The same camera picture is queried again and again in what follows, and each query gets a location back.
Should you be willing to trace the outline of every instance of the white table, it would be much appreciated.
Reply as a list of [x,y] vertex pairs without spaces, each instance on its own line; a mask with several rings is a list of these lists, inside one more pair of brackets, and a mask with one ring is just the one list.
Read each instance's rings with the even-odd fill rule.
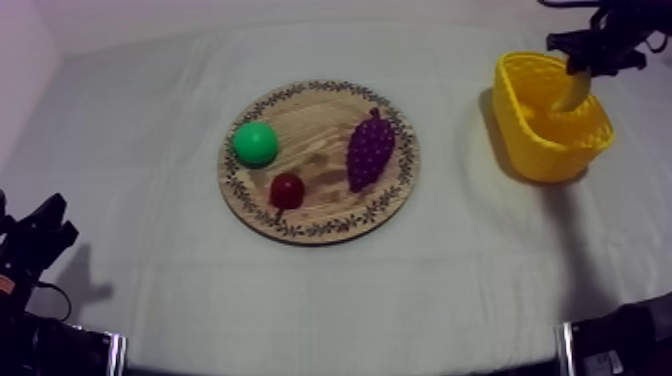
[[[128,335],[137,365],[430,375],[544,360],[553,325],[672,289],[672,70],[595,82],[614,145],[573,185],[526,185],[499,168],[479,103],[496,58],[543,37],[295,22],[69,58],[0,186],[16,216],[63,193],[81,235],[45,279],[71,294],[74,320]],[[281,245],[231,214],[216,154],[250,101],[322,78],[390,98],[417,130],[421,173],[375,232]]]

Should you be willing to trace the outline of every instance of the wooden surface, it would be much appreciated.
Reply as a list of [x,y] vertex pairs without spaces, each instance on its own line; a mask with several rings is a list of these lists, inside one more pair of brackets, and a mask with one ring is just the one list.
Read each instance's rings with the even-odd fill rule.
[[[380,109],[395,129],[396,146],[380,179],[350,192],[346,153],[354,128]],[[263,169],[238,163],[234,132],[249,121],[276,131],[279,153]],[[219,186],[233,213],[254,230],[294,244],[328,244],[355,238],[383,224],[408,198],[420,168],[413,128],[390,102],[343,81],[305,81],[276,89],[246,108],[229,129],[218,158]],[[306,185],[303,206],[285,211],[269,204],[273,178],[298,175]]]

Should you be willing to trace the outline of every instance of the white wall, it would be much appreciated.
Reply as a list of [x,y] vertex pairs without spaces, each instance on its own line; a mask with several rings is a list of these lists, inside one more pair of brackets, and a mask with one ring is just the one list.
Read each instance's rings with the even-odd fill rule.
[[0,1],[0,170],[60,63],[32,0]]
[[590,11],[551,10],[536,0],[36,0],[67,54],[228,25],[358,18],[457,22],[565,31]]

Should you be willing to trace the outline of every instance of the yellow basket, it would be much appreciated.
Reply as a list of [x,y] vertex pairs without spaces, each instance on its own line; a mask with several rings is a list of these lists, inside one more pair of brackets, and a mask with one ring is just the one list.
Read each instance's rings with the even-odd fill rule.
[[572,112],[550,110],[570,84],[565,63],[554,57],[513,52],[497,62],[495,115],[513,167],[528,179],[571,179],[613,141],[609,119],[593,95]]

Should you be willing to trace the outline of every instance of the green ball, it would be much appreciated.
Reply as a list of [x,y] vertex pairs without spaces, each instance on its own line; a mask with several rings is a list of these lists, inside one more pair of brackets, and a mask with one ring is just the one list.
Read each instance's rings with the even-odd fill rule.
[[261,167],[273,162],[278,154],[278,137],[266,123],[246,123],[233,136],[233,148],[241,162]]

